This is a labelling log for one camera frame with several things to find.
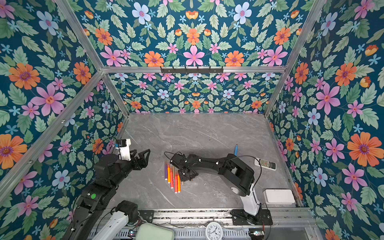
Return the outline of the yellow orange marker pen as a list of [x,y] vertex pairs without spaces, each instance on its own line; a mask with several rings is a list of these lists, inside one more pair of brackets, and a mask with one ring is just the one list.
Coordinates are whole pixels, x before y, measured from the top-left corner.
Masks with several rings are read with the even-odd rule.
[[177,174],[177,181],[178,181],[178,193],[181,192],[181,178],[180,178],[180,175]]

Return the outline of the blue marker pen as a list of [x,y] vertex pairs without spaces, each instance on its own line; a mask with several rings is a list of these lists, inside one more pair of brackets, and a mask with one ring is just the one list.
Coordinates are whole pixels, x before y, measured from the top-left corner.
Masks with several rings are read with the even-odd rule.
[[237,156],[237,155],[238,155],[238,148],[239,148],[239,146],[238,146],[238,145],[236,145],[236,146],[235,146],[235,150],[234,150],[234,155],[235,155],[235,156]]

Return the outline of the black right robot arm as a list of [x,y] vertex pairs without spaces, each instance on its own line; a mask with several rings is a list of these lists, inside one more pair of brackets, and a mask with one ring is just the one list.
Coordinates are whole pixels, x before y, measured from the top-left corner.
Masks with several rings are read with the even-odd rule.
[[203,158],[198,155],[188,156],[175,153],[170,158],[180,176],[181,182],[192,181],[199,173],[218,175],[231,191],[241,198],[242,210],[231,210],[230,214],[235,226],[246,224],[255,226],[272,226],[271,212],[263,209],[255,192],[255,185],[261,175],[255,178],[255,171],[240,157],[228,154],[223,158]]

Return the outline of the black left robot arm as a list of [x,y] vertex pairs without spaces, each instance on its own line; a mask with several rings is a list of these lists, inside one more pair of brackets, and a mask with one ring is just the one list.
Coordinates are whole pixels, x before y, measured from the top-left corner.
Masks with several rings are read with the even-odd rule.
[[120,183],[133,171],[148,166],[151,150],[129,152],[130,160],[122,160],[116,154],[101,157],[95,165],[96,178],[85,187],[79,197],[79,204],[73,214],[64,240],[86,240],[106,210],[110,200],[117,193]]

